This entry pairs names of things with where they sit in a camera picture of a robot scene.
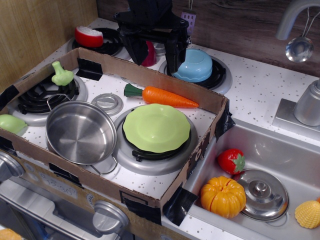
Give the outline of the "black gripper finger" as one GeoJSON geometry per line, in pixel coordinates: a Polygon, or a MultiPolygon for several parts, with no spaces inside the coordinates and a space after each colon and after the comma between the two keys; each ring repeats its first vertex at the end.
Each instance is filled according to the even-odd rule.
{"type": "Polygon", "coordinates": [[[172,30],[164,43],[165,57],[170,72],[176,73],[186,59],[189,36],[186,29],[172,30]]]}
{"type": "Polygon", "coordinates": [[[149,54],[146,41],[137,35],[121,34],[120,38],[133,62],[140,66],[149,54]]]}

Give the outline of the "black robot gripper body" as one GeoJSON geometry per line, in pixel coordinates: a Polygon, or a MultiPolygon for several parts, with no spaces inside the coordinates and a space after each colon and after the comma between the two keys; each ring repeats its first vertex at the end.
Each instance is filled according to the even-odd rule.
{"type": "Polygon", "coordinates": [[[171,0],[129,0],[128,8],[113,15],[124,37],[163,43],[168,40],[187,42],[189,24],[172,12],[171,0]]]}

